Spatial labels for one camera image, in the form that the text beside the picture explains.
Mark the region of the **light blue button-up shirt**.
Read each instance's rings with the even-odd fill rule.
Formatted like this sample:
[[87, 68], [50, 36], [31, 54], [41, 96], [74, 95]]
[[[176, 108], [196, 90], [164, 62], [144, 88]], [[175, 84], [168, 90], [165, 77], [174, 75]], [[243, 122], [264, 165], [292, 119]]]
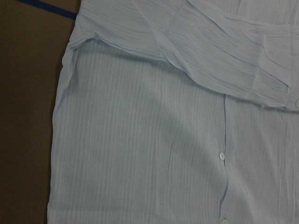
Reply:
[[49, 224], [296, 224], [299, 3], [83, 0]]

